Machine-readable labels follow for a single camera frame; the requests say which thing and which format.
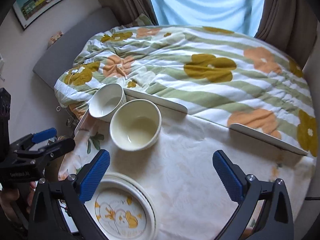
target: blue sheer curtain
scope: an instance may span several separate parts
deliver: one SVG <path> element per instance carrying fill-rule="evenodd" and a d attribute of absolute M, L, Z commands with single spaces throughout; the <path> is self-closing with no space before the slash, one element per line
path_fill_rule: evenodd
<path fill-rule="evenodd" d="M 202 25 L 254 36 L 264 0 L 151 0 L 159 25 Z"/>

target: hand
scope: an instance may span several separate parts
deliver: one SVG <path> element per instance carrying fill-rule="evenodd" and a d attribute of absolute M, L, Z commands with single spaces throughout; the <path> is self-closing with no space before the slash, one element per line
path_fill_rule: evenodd
<path fill-rule="evenodd" d="M 34 181 L 30 182 L 30 193 L 27 198 L 27 212 L 30 213 L 31 210 L 31 204 L 32 204 L 32 199 L 35 194 L 35 189 L 36 188 L 36 183 Z M 16 213 L 14 212 L 12 206 L 10 205 L 10 202 L 16 201 L 19 198 L 19 190 L 17 188 L 15 189 L 3 189 L 0 191 L 0 205 L 7 216 L 7 218 L 15 223 L 21 223 L 20 220 L 18 219 Z"/>

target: white wall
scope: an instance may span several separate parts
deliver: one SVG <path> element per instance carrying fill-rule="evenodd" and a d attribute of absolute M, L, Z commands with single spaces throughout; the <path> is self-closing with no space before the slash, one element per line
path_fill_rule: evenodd
<path fill-rule="evenodd" d="M 0 53 L 5 60 L 1 73 L 5 82 L 0 81 L 0 87 L 11 94 L 10 141 L 50 127 L 59 134 L 71 134 L 65 126 L 68 115 L 64 110 L 56 111 L 59 104 L 53 90 L 32 68 L 46 51 L 52 35 L 60 30 L 67 32 L 99 7 L 98 0 L 62 0 L 25 31 L 12 9 L 4 19 L 0 26 Z"/>
<path fill-rule="evenodd" d="M 312 97 L 313 107 L 318 124 L 318 137 L 320 139 L 320 23 L 317 28 L 317 41 L 308 62 L 303 68 L 303 73 L 308 82 Z M 307 197 L 320 197 L 320 155 L 317 158 L 316 173 L 311 180 Z M 320 201 L 305 201 L 295 221 L 294 239 L 300 240 L 310 229 L 320 213 Z"/>

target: gray headboard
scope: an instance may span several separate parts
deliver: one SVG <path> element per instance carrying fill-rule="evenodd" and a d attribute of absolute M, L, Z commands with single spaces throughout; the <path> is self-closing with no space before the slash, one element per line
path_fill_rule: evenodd
<path fill-rule="evenodd" d="M 68 69 L 86 42 L 95 34 L 119 26 L 110 8 L 101 8 L 79 22 L 58 39 L 33 68 L 52 89 L 57 79 Z"/>

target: blue gripper pad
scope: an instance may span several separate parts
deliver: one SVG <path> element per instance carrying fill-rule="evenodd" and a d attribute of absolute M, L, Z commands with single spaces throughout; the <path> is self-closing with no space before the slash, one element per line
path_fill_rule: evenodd
<path fill-rule="evenodd" d="M 33 143 L 40 143 L 57 135 L 55 128 L 50 128 L 39 133 L 35 133 L 31 139 Z"/>
<path fill-rule="evenodd" d="M 82 203 L 91 200 L 109 165 L 110 154 L 108 151 L 103 150 L 103 153 L 96 160 L 95 164 L 80 184 L 79 199 Z"/>
<path fill-rule="evenodd" d="M 231 200 L 240 204 L 244 199 L 242 184 L 219 151 L 213 154 L 212 163 Z"/>

